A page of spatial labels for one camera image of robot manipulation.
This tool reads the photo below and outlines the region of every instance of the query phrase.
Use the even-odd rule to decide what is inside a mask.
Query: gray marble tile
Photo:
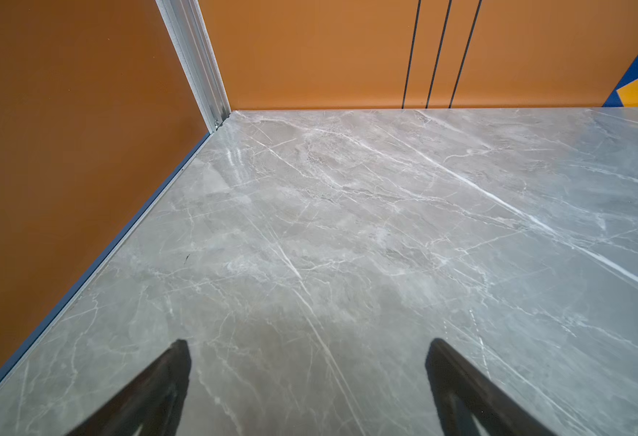
[[[638,109],[235,112],[0,435],[68,431],[176,338],[180,435],[438,435],[435,337],[560,435],[638,435]]]

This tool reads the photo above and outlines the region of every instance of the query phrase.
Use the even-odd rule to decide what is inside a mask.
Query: marble floor
[[[638,109],[233,113],[0,435],[68,431],[176,338],[179,435],[439,435],[436,337],[559,435],[638,435]]]

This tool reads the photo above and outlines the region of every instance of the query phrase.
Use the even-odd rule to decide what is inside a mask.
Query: black line
[[[404,85],[404,99],[401,101],[401,109],[406,104],[406,90],[408,89],[408,75],[411,74],[411,60],[413,59],[413,46],[416,44],[416,29],[418,29],[418,15],[421,13],[421,0],[418,0],[416,9],[416,23],[413,25],[413,39],[411,39],[411,55],[408,57],[408,70],[406,70],[406,85]]]
[[[430,91],[428,91],[428,100],[426,101],[426,109],[430,104],[430,94],[433,92],[433,82],[436,81],[437,63],[440,62],[440,51],[442,50],[442,41],[445,40],[445,29],[447,28],[447,19],[449,18],[449,10],[452,7],[452,0],[447,4],[447,13],[445,14],[445,22],[442,23],[442,35],[440,36],[440,47],[437,48],[436,66],[433,68],[433,77],[430,78]]]
[[[474,26],[477,25],[477,18],[479,17],[479,9],[481,9],[481,2],[477,6],[477,13],[474,14],[474,21],[472,21],[472,30],[469,32],[469,39],[467,40],[467,47],[464,48],[464,56],[462,57],[462,65],[459,65],[459,74],[457,74],[457,81],[454,82],[454,89],[452,90],[452,98],[450,98],[449,109],[452,109],[452,101],[454,100],[454,94],[457,92],[457,85],[459,85],[459,77],[462,75],[462,69],[464,68],[464,60],[467,58],[467,52],[469,51],[469,43],[472,41],[472,35],[474,34]]]

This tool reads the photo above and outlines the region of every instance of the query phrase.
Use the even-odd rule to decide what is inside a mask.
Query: orange wall
[[[0,0],[0,367],[205,132],[154,0]]]
[[[232,109],[400,108],[418,0],[200,0]],[[431,108],[478,0],[452,0]],[[424,108],[448,0],[421,0],[406,90]],[[453,107],[602,105],[638,53],[636,0],[483,0]]]

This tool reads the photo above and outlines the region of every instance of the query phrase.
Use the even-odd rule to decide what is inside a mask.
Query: silver metal frame
[[[210,133],[232,110],[197,0],[156,0]]]

